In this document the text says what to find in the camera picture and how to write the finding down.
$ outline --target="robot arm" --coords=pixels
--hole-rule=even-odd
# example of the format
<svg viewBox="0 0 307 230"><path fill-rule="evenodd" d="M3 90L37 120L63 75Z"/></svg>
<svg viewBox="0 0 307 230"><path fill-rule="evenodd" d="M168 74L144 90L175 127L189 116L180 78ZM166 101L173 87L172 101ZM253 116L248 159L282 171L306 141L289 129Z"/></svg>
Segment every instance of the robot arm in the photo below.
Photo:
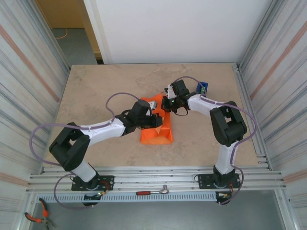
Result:
<svg viewBox="0 0 307 230"><path fill-rule="evenodd" d="M84 160L87 148L99 141L121 137L136 128L156 128L162 125L162 117L152 114L157 107L156 102L138 100L132 109L116 115L113 122L108 120L90 126L80 126L82 130L64 128L49 147L50 153L56 158L65 171L73 172L83 182L86 188L97 186L99 175L94 168Z"/></svg>
<svg viewBox="0 0 307 230"><path fill-rule="evenodd" d="M162 107L167 112L177 112L178 108L197 111L211 118L213 132L216 140L220 143L218 160L213 168L213 178L216 187L224 187L235 176L235 169L231 165L236 157L235 144L243 139L247 132L245 122L237 109L217 105L216 101L201 98L195 92L189 92L183 80L170 84L165 89L167 95L163 98ZM225 104L236 106L235 102Z"/></svg>

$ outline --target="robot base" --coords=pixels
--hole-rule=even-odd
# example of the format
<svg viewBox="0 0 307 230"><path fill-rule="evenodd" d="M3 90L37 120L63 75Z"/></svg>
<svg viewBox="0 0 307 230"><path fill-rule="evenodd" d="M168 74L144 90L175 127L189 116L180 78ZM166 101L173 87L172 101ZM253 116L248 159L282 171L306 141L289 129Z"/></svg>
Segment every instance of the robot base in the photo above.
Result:
<svg viewBox="0 0 307 230"><path fill-rule="evenodd" d="M72 191L106 191L106 183L108 184L108 190L113 190L114 176L100 176L98 175L94 184L86 183L79 176L75 176L72 181Z"/></svg>
<svg viewBox="0 0 307 230"><path fill-rule="evenodd" d="M199 174L198 176L198 184L200 189L230 189L230 182L233 185L233 188L239 188L240 186L240 177L239 174L235 173L232 178L230 178L229 182L224 186L218 186L213 177L214 174Z"/></svg>

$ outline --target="metal bracket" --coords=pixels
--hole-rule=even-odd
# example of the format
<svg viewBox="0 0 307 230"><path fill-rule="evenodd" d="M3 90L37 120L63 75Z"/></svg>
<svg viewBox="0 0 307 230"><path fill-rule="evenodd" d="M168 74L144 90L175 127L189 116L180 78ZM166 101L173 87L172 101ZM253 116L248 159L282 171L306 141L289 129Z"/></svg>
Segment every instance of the metal bracket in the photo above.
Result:
<svg viewBox="0 0 307 230"><path fill-rule="evenodd" d="M99 176L100 182L107 182L109 185L108 190L113 190L114 185L114 176ZM106 191L107 187L105 183L99 183L97 187L93 190L89 190L86 188L86 183L83 182L80 177L75 176L73 178L72 184L71 184L71 190L72 191Z"/></svg>
<svg viewBox="0 0 307 230"><path fill-rule="evenodd" d="M241 184L239 174L236 173L230 182L233 184L233 188L239 188ZM198 185L200 189L225 189L225 188L230 189L230 183L224 186L223 188L218 187L214 183L213 174L199 174Z"/></svg>

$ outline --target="orange cable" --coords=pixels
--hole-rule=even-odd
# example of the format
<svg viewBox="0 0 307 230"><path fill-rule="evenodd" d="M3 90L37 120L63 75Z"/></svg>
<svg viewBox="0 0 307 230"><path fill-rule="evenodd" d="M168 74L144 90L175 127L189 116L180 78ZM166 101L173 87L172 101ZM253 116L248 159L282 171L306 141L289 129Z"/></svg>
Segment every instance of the orange cable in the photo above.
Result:
<svg viewBox="0 0 307 230"><path fill-rule="evenodd" d="M100 184L100 183L104 183L104 184L106 185L106 189L107 189L107 190L110 190L110 186L109 186L108 182L106 182L106 181L100 181L99 184Z"/></svg>
<svg viewBox="0 0 307 230"><path fill-rule="evenodd" d="M62 38L65 38L65 37L67 36L68 30L67 30L67 28L65 28L65 30L66 30L66 34L65 34L63 37L56 37L57 40L62 39Z"/></svg>

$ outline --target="gray floor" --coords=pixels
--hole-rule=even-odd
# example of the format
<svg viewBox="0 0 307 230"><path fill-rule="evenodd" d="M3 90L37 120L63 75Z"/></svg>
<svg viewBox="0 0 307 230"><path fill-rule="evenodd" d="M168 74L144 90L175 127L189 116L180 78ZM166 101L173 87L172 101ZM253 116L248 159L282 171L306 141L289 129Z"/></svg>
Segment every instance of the gray floor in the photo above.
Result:
<svg viewBox="0 0 307 230"><path fill-rule="evenodd" d="M243 191L224 207L215 202L151 202L100 203L94 209L76 211L58 204L48 208L58 230L285 229L274 191ZM36 205L35 216L41 212L41 205ZM33 223L30 229L45 228Z"/></svg>
<svg viewBox="0 0 307 230"><path fill-rule="evenodd" d="M65 29L52 29L53 35L62 37ZM68 29L67 36L57 40L70 66L97 65L97 61L84 29Z"/></svg>

